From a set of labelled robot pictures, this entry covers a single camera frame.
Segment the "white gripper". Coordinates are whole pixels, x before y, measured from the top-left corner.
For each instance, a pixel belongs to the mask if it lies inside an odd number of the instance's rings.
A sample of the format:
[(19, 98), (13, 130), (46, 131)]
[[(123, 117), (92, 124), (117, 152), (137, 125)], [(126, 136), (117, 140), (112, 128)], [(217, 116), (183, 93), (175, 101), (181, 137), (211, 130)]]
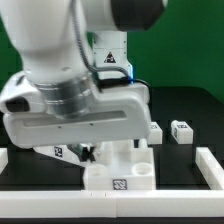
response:
[(81, 143), (142, 139), (150, 135), (149, 90), (142, 84), (107, 88), (90, 111), (58, 118), (47, 110), (41, 93), (20, 73), (0, 93), (0, 112), (11, 142), (20, 148), (69, 145), (80, 161), (87, 160)]

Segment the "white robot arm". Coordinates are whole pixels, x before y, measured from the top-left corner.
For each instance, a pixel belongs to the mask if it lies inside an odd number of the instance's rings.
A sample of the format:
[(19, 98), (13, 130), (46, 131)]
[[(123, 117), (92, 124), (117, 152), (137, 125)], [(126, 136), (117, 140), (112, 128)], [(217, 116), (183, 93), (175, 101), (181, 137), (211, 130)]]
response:
[(129, 73), (97, 80), (87, 33), (149, 29), (168, 0), (0, 0), (0, 18), (23, 67), (0, 92), (10, 140), (20, 148), (142, 139), (151, 117)]

